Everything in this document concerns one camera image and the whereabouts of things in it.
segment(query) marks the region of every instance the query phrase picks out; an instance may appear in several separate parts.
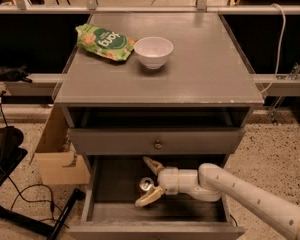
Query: floor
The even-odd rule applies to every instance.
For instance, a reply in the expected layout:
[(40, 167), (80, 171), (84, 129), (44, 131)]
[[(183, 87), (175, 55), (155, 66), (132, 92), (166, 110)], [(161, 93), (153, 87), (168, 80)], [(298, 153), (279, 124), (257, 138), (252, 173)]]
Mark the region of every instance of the floor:
[[(51, 108), (42, 106), (4, 105), (9, 125), (21, 129), (25, 135), (22, 147), (28, 154), (12, 173), (11, 178), (23, 189), (41, 183), (34, 151), (44, 128), (44, 122)], [(250, 182), (268, 192), (300, 206), (300, 120), (296, 113), (282, 109), (276, 116), (279, 124), (273, 125), (266, 110), (256, 110), (246, 125), (246, 134), (237, 151), (232, 154), (225, 169), (237, 177)], [(56, 203), (63, 207), (74, 188), (84, 190), (83, 185), (51, 186)], [(35, 187), (24, 192), (30, 200), (49, 199), (46, 189)], [(10, 208), (17, 192), (7, 180), (0, 188), (0, 204)], [(271, 227), (246, 210), (241, 204), (227, 197), (231, 215), (246, 233), (239, 240), (284, 239)], [(66, 224), (76, 225), (80, 221), (83, 202), (77, 202)], [(37, 220), (51, 218), (47, 203), (30, 204), (20, 198), (14, 211)], [(0, 240), (45, 239), (44, 237), (14, 226), (0, 219)], [(67, 228), (63, 228), (59, 240), (73, 239)]]

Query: snack bag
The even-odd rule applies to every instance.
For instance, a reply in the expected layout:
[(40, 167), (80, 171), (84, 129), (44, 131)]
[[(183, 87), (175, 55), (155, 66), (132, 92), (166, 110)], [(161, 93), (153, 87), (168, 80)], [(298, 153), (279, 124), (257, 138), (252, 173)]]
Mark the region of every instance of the snack bag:
[(89, 24), (79, 26), (76, 30), (78, 32), (77, 46), (99, 56), (124, 61), (133, 51), (135, 40), (111, 30)]

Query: white robotic arm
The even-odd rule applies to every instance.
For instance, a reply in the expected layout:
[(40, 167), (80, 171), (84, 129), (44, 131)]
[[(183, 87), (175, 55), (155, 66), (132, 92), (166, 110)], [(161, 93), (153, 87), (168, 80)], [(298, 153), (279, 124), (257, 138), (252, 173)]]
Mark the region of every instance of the white robotic arm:
[(300, 240), (300, 207), (270, 194), (228, 173), (217, 165), (202, 164), (199, 170), (165, 168), (159, 162), (144, 158), (158, 176), (159, 186), (136, 201), (145, 206), (161, 195), (186, 193), (195, 199), (215, 202), (221, 192), (231, 196), (288, 240)]

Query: drawer knob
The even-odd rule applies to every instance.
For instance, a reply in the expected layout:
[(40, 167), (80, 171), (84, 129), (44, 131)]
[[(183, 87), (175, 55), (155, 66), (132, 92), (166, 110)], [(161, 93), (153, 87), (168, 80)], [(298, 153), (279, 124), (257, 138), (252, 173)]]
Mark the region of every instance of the drawer knob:
[(156, 142), (154, 143), (154, 147), (156, 149), (161, 149), (162, 148), (162, 144), (161, 144), (160, 140), (156, 140)]

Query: bowl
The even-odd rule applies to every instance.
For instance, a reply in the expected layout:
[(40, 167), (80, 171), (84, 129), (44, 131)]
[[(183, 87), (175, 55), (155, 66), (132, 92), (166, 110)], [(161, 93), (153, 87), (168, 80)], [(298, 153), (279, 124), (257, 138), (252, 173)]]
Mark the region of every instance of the bowl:
[(158, 69), (168, 61), (173, 44), (162, 37), (145, 37), (135, 43), (134, 50), (146, 68)]

